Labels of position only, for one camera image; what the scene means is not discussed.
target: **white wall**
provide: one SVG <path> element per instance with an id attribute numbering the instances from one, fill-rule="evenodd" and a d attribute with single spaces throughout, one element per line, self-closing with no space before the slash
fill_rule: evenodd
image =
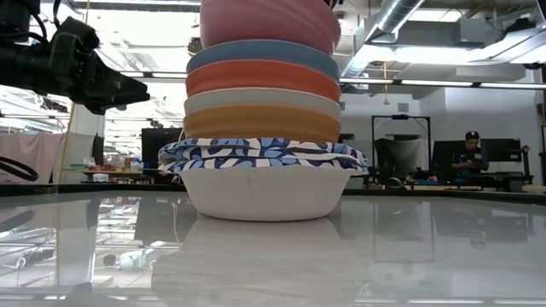
<path id="1" fill-rule="evenodd" d="M 529 78 L 520 82 L 532 82 Z M 531 147 L 529 165 L 535 183 L 542 182 L 538 154 L 540 122 L 532 90 L 442 89 L 421 100 L 421 113 L 432 116 L 434 141 L 464 139 L 470 130 L 483 138 L 519 138 Z M 490 171 L 523 171 L 522 164 L 494 163 Z"/>
<path id="2" fill-rule="evenodd" d="M 341 132 L 352 133 L 355 135 L 355 139 L 360 141 L 371 141 L 372 115 L 400 114 L 398 111 L 399 103 L 409 103 L 408 115 L 420 114 L 420 103 L 414 101 L 411 95 L 389 95 L 388 101 L 390 105 L 384 104 L 385 95 L 382 94 L 374 97 L 344 94 L 341 96 L 341 101 L 346 105 L 346 109 L 341 112 Z M 380 122 L 381 119 L 377 119 L 375 125 L 378 125 Z M 427 137 L 427 132 L 415 121 L 392 121 L 387 119 L 376 129 L 375 139 L 392 134 L 421 135 Z"/>

